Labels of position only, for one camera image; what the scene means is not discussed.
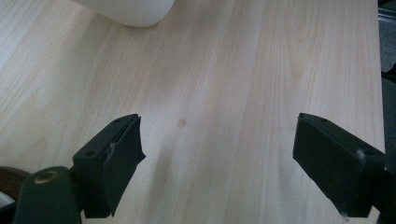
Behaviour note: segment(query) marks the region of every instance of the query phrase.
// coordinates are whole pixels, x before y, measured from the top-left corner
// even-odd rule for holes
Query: brown object
[[[23,180],[28,175],[30,174],[22,170],[0,166],[0,191],[17,201]]]

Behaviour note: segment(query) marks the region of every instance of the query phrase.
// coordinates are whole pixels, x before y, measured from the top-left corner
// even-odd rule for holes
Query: wood grain
[[[346,223],[291,157],[298,114],[384,148],[375,0],[176,0],[146,29],[64,0],[0,18],[1,165],[70,167],[142,116],[147,158],[86,223]]]

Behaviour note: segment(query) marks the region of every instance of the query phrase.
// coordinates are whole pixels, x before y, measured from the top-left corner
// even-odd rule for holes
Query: wooden table
[[[0,18],[1,165],[71,167],[142,116],[147,158],[115,217],[85,223],[345,223],[291,157],[298,114],[384,148],[375,0],[176,0],[146,29],[65,0]]]

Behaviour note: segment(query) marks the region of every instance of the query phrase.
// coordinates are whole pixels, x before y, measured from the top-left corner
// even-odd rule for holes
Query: light wood surface
[[[297,116],[383,150],[378,45],[375,0],[176,0],[146,29],[2,0],[0,164],[71,167],[138,113],[147,158],[116,215],[85,223],[346,223],[291,157]]]

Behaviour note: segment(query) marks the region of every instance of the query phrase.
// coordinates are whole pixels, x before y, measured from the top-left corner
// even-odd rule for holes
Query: white cup
[[[160,21],[175,0],[72,0],[124,25],[147,27]]]

